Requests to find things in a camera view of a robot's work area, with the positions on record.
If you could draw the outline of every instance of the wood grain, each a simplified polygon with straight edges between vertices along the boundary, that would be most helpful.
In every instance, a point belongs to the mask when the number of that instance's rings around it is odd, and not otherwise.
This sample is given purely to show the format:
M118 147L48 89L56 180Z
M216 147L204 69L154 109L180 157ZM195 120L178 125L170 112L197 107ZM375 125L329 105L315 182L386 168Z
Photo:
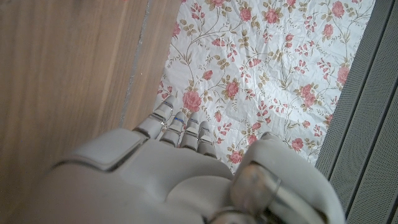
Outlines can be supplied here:
M135 102L144 104L137 105L142 113L152 111L162 69L150 73L151 61L163 60L157 63L164 66L176 2L150 1L149 11L157 14L148 14L144 33L156 44L143 44L151 53L138 55L145 59L139 60L145 75L134 81L155 83L156 90L133 91L134 99L153 98ZM119 126L147 5L0 1L0 223L62 155Z
M147 29L134 71L123 127L132 129L152 112L181 1L164 0L149 11Z

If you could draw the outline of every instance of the rose print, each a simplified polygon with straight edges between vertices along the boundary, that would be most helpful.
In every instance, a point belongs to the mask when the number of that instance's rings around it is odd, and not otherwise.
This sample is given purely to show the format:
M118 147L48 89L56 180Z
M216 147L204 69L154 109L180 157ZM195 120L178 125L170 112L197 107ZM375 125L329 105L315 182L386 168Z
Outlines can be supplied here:
M182 101L184 102L184 108L187 108L191 112L199 111L199 106L201 105L201 98L199 97L199 94L197 92L189 91L187 93L184 93Z
M267 12L262 12L264 16L264 20L267 21L269 24L274 24L278 23L279 24L279 18L283 16L282 13L280 13L280 8L278 9L271 9L269 8Z
M337 18L341 18L344 15L344 7L341 1L333 3L331 11Z
M333 34L333 26L331 24L326 24L322 34L325 35L327 39L330 39L331 35Z
M255 135L248 136L248 145L251 145L253 142L257 141L257 137Z
M226 155L228 158L228 162L232 162L233 164L238 164L242 162L243 158L243 150L235 151L234 149L231 150L231 154Z
M256 122L251 129L257 130L259 128L261 128L261 123Z
M313 105L313 102L315 101L315 94L309 93L305 96L304 99L304 104L307 108L311 107Z
M294 35L292 35L292 34L287 34L285 40L286 40L286 41L292 41L292 40L293 40L293 37L294 37Z
M292 148L294 149L294 151L300 152L303 146L303 140L300 138L294 139L292 141Z
M304 128L308 128L311 125L309 121L304 121L302 124Z
M176 22L175 25L174 25L173 37L177 37L177 35L180 34L180 31L181 31L180 26L179 26L179 24Z
M341 84L345 85L346 81L347 81L348 73L349 73L348 67L341 67L337 73L337 81L340 82Z
M273 35L272 34L267 34L267 33L264 33L263 35L262 35L262 37L264 38L264 43L266 44L266 43L268 43L268 41L269 40L271 40L271 38L273 37Z
M203 78L204 78L205 80L209 80L209 79L211 79L211 76L212 76L212 75L213 75L213 71L210 70L210 71L204 72Z
M241 19L245 22L249 21L251 19L251 11L249 9L242 9Z
M286 3L290 6L293 6L296 3L296 0L287 0Z
M215 40L212 42L212 44L213 44L214 46L222 46L222 47L225 46L225 42L224 42L223 40L221 40L220 38L215 39Z
M225 91L223 92L227 97L233 99L233 97L237 94L238 90L239 90L238 83L231 82L226 86Z
M223 3L224 3L224 0L211 0L211 1L212 1L212 3L213 3L214 5L216 5L217 7L222 6Z
M214 118L216 118L217 122L221 121L221 112L219 110L214 114Z

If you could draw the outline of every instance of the robotic hand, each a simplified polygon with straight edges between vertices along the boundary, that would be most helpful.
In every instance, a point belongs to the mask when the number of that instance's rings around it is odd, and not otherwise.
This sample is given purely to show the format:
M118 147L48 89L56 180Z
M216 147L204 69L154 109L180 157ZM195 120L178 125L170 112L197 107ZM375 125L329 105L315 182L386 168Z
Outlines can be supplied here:
M271 133L235 176L216 160L207 122L177 113L175 98L133 131L115 129L56 164L10 223L344 223L333 188Z

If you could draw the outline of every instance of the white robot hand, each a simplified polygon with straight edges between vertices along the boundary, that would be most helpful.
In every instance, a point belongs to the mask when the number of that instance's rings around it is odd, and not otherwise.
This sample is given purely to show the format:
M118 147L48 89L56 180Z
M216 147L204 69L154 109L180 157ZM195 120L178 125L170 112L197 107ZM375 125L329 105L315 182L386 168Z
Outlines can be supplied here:
M235 176L216 160L209 125L171 116L168 97L133 131L115 129L45 175L9 223L344 223L328 181L265 133Z

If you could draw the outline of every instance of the pink rose pattern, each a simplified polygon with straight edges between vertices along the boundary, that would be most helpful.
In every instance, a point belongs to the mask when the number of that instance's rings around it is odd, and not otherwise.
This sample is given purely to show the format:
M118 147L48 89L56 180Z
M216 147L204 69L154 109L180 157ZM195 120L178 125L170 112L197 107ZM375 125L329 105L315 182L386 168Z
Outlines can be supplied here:
M266 131L315 164L374 1L182 2L155 106L199 112L232 171Z
M344 15L343 3L341 1L333 3L331 11L337 18L341 18Z

